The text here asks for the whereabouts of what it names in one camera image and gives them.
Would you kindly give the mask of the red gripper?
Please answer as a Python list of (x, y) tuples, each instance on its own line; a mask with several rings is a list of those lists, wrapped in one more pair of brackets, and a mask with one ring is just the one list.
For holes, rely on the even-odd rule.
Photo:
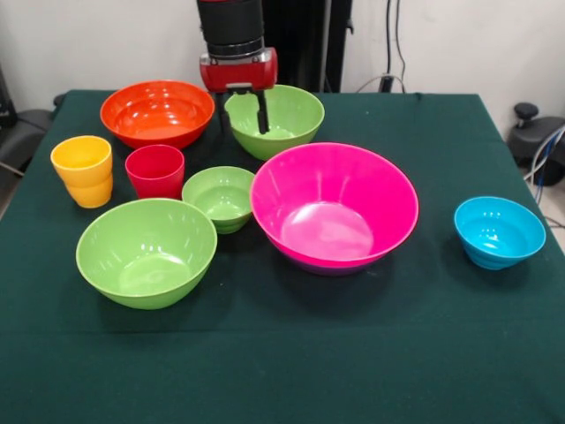
[(222, 133), (230, 132), (224, 93), (236, 88), (258, 91), (258, 128), (261, 134), (269, 131), (267, 101), (263, 90), (272, 88), (277, 82), (278, 56), (274, 48), (265, 48), (255, 56), (239, 59), (218, 59), (208, 53), (202, 54), (200, 75), (207, 90), (217, 93), (216, 108)]

